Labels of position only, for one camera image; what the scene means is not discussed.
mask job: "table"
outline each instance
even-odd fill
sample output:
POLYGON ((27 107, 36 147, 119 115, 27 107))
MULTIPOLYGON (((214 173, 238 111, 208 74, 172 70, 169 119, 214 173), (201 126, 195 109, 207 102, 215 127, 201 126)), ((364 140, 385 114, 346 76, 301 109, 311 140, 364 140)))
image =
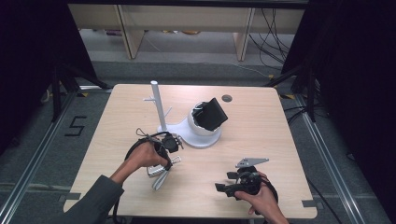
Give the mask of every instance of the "table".
MULTIPOLYGON (((133 173, 123 187, 119 215, 135 217, 215 217, 251 219, 249 204, 227 198, 217 192, 215 183, 232 184, 227 172, 244 157, 269 158, 256 166, 266 173, 279 195, 279 206, 287 218, 314 218, 316 207, 303 207, 313 201, 288 123, 276 90, 258 87, 173 86, 161 85, 163 109, 172 107, 166 123, 186 118, 199 102, 213 97, 228 116, 219 141, 210 148, 184 149, 171 154, 180 156, 162 187, 151 188, 145 168, 133 173), (230 95, 231 102, 221 100, 230 95)), ((110 176, 121 164, 131 145, 139 138, 137 128, 156 133, 160 125, 157 109, 144 101, 152 95, 150 85, 117 85, 110 95, 71 193, 88 191, 99 175, 110 176)), ((67 200, 68 210, 76 200, 67 200)))

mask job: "black sleeve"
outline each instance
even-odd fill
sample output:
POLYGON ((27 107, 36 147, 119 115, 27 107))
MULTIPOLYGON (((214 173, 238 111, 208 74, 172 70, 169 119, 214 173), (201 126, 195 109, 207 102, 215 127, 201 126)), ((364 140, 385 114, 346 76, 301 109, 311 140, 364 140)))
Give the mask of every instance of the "black sleeve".
POLYGON ((111 207, 122 193, 121 185, 101 175, 81 200, 50 223, 105 223, 111 207))

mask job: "white stand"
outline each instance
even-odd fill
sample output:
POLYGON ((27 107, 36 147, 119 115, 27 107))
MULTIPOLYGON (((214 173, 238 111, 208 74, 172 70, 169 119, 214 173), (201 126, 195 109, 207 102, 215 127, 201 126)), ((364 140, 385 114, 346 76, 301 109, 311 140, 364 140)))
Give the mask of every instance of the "white stand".
POLYGON ((151 87, 154 93, 154 98, 145 99, 145 101, 155 102, 161 123, 161 126, 158 127, 158 132, 177 133, 187 145, 199 149, 211 147, 218 142, 221 136, 221 128, 218 127, 214 131, 209 131, 197 126, 192 117, 192 110, 179 124, 166 124, 160 91, 158 89, 158 82, 151 81, 151 87))

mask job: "gray floor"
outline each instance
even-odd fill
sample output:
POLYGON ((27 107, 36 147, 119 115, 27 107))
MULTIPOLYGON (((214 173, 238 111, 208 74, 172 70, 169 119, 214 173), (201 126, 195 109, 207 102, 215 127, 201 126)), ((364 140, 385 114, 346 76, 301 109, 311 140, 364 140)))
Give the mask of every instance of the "gray floor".
MULTIPOLYGON (((166 34, 162 31, 148 31, 145 33, 137 57, 132 61, 127 58, 120 36, 109 36, 104 31, 92 30, 81 30, 80 33, 97 75, 110 84, 148 83, 155 78, 160 80, 160 84, 210 85, 217 83, 261 86, 269 80, 270 75, 279 75, 279 70, 266 67, 262 62, 276 68, 281 66, 281 63, 270 57, 261 56, 252 41, 248 43, 246 59, 238 62, 233 35, 226 33, 201 32, 198 35, 185 35, 181 32, 166 34), (152 70, 153 64, 156 64, 155 70, 152 70)), ((254 34, 253 37, 261 43, 259 35, 254 34)), ((293 35, 280 35, 279 37, 285 45, 290 45, 293 39, 293 35)), ((269 50, 280 57, 278 50, 269 50)), ((291 94, 292 81, 293 78, 279 84, 276 87, 279 94, 291 94)), ((72 102, 11 223, 43 223, 50 217, 62 213, 62 197, 67 194, 73 184, 108 96, 109 93, 90 93, 86 97, 77 97, 72 102), (67 137, 65 136, 67 133, 76 131, 69 128, 75 116, 86 117, 78 121, 80 125, 85 126, 84 132, 79 137, 67 137)), ((285 109, 297 106, 293 99, 284 98, 281 99, 281 103, 285 109)), ((286 118, 291 117, 297 111, 285 112, 286 118)), ((320 107, 316 110, 316 114, 316 124, 320 133, 346 185, 352 192, 365 223, 390 223, 359 167, 346 157, 347 148, 331 120, 327 118, 326 111, 320 107)), ((50 119, 51 101, 48 101, 37 109, 30 123, 26 125, 20 136, 21 143, 18 146, 10 146, 0 157, 0 202, 7 199, 13 184, 19 180, 50 126, 50 119)), ((290 125, 290 130, 307 178, 314 183, 343 223, 353 223, 331 181, 303 117, 297 118, 290 125)), ((317 203, 318 216, 312 220, 291 219, 290 222, 336 223, 334 215, 319 197, 318 192, 314 189, 311 191, 317 203)), ((139 220, 134 223, 145 223, 145 221, 150 223, 152 220, 139 220)), ((179 222, 195 223, 196 220, 195 222, 192 220, 179 222)))

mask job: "human hand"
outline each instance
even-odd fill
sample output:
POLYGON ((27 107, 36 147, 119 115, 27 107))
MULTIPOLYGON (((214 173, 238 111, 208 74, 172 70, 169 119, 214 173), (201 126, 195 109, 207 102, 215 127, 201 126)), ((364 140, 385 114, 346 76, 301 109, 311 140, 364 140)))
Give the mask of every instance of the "human hand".
MULTIPOLYGON (((264 180, 268 181, 267 175, 261 172, 258 173, 264 180)), ((244 191, 237 191, 235 197, 251 204, 248 210, 250 215, 257 211, 272 224, 289 223, 280 211, 273 192, 264 183, 261 183, 260 191, 256 195, 251 195, 244 191)))
POLYGON ((167 163, 168 160, 158 155, 155 151, 153 143, 142 143, 132 151, 128 159, 121 164, 110 179, 118 184, 122 184, 129 175, 140 167, 149 167, 157 164, 166 166, 167 163))

